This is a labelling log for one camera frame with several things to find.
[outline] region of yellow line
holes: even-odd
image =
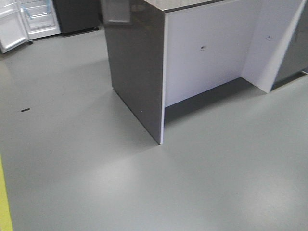
[[[0,231],[13,231],[0,155]]]

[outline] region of dark countertop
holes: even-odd
[[[144,0],[154,7],[164,11],[173,12],[191,7],[207,5],[225,0]]]

